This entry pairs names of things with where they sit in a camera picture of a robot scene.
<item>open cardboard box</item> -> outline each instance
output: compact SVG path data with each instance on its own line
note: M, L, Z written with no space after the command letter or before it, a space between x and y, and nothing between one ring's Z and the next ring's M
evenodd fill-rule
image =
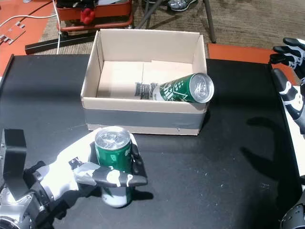
M206 73L199 33L98 31L81 90L88 129L119 125L132 133L197 135L208 104L135 96L137 83L165 83L192 73Z

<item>can lid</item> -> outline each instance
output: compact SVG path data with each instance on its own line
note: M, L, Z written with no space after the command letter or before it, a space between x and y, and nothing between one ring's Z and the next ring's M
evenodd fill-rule
M206 103L211 100L214 94L212 79L204 73L196 73L190 80L190 92L198 103Z
M130 142L129 131L119 126L108 126L95 136L95 144L103 149L116 150Z

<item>shoe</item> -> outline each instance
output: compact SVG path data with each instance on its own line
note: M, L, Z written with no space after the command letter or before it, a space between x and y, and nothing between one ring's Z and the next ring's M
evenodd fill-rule
M185 11L189 8L191 3L196 2L197 0L170 0L168 6L173 11Z

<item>green can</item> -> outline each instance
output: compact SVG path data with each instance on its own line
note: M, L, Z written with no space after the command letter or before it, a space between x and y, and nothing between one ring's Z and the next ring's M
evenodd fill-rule
M130 133L119 126L102 128L95 136L95 150L99 164L113 167L121 172L131 173L131 147ZM123 207L131 201L131 188L103 188L102 200L112 207Z
M214 84L204 73L194 73L156 86L153 100L206 103L214 94Z

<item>black tabletop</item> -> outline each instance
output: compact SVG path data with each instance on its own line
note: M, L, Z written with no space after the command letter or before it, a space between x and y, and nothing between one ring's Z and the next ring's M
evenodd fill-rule
M80 91L88 55L16 56L0 98L1 128L24 129L26 167L88 133ZM277 228L300 196L279 97L265 64L207 60L215 85L198 136L136 135L149 184L121 209L89 195L56 229Z

